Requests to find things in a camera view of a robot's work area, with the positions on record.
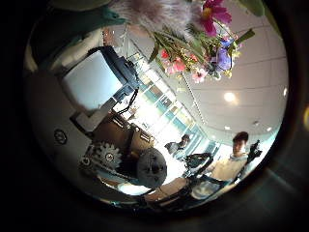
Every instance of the person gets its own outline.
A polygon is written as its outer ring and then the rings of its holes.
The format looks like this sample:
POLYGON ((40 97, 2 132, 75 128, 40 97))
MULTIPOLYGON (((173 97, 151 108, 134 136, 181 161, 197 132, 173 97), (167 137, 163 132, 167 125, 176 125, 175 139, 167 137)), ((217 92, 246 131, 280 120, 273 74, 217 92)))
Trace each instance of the person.
POLYGON ((190 136, 188 134, 185 134, 182 137, 182 141, 177 142, 169 142, 165 144, 165 148, 167 149, 168 153, 173 156, 173 158, 176 158, 177 160, 181 160, 185 157, 185 153, 183 152, 184 148, 187 146, 187 144, 190 141, 190 136))
POLYGON ((209 176, 201 177, 205 182, 201 182, 198 186, 192 189, 191 195, 196 199, 205 199, 210 194, 213 194, 222 186, 210 182, 210 179, 225 182, 226 184, 232 183, 240 171, 243 171, 247 160, 248 154, 245 152, 245 146, 249 139, 249 134, 246 131, 241 131, 233 138, 233 153, 223 159, 212 163, 204 171, 204 175, 211 173, 209 176))
POLYGON ((188 188, 184 188, 184 195, 162 207, 163 211, 178 211, 190 209, 215 199, 216 194, 221 189, 232 184, 242 168, 246 165, 248 155, 245 146, 249 135, 246 131, 241 131, 233 138, 233 153, 213 162, 199 175, 190 178, 188 188))

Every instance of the black wire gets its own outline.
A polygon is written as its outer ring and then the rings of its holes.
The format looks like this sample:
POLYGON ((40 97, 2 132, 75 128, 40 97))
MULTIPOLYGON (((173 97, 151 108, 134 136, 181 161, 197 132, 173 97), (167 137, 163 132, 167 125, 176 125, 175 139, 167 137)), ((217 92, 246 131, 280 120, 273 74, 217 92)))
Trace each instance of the black wire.
POLYGON ((124 108, 124 109, 118 111, 117 113, 118 113, 118 114, 123 114, 123 113, 127 112, 127 111, 129 110, 129 108, 132 106, 132 104, 134 103, 137 94, 138 94, 138 88, 135 89, 135 91, 134 91, 134 93, 133 93, 131 99, 129 100, 128 106, 127 106, 126 108, 124 108))

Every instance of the green leaf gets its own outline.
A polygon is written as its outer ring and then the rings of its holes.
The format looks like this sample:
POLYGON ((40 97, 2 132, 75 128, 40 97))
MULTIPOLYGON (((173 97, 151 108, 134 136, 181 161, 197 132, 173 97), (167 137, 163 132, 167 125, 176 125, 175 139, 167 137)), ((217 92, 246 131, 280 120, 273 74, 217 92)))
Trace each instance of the green leaf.
POLYGON ((250 39, 251 37, 253 37, 255 35, 254 31, 252 30, 252 28, 250 28, 246 33, 244 33, 242 36, 240 36, 235 43, 236 44, 240 44, 248 39, 250 39))
POLYGON ((154 42, 154 50, 152 52, 151 57, 149 58, 148 64, 152 63, 152 61, 155 59, 155 57, 158 54, 159 49, 160 49, 160 45, 157 42, 154 42))
POLYGON ((262 16, 265 14, 262 0, 239 0, 239 2, 255 16, 262 16))
POLYGON ((264 4, 264 8, 265 8, 265 16, 268 19, 268 22, 270 23, 270 25, 272 26, 272 28, 275 30, 275 32, 278 34, 278 36, 282 39, 279 27, 276 23, 276 20, 274 19, 269 7, 265 4, 265 2, 263 2, 264 4))
POLYGON ((242 42, 250 39, 251 37, 253 37, 255 35, 254 31, 251 29, 249 29, 246 33, 244 33, 242 36, 240 36, 237 40, 235 40, 233 43, 231 43, 231 45, 229 46, 228 49, 228 54, 230 56, 232 56, 232 52, 233 50, 242 42))
POLYGON ((165 72, 165 69, 164 69, 164 67, 163 67, 163 65, 162 65, 161 60, 160 60, 159 58, 155 57, 155 61, 156 61, 156 63, 158 64, 158 67, 159 67, 163 72, 165 72))
POLYGON ((237 47, 237 44, 235 42, 231 43, 231 45, 229 46, 229 49, 228 49, 228 54, 229 56, 232 57, 232 53, 233 53, 233 50, 237 47))

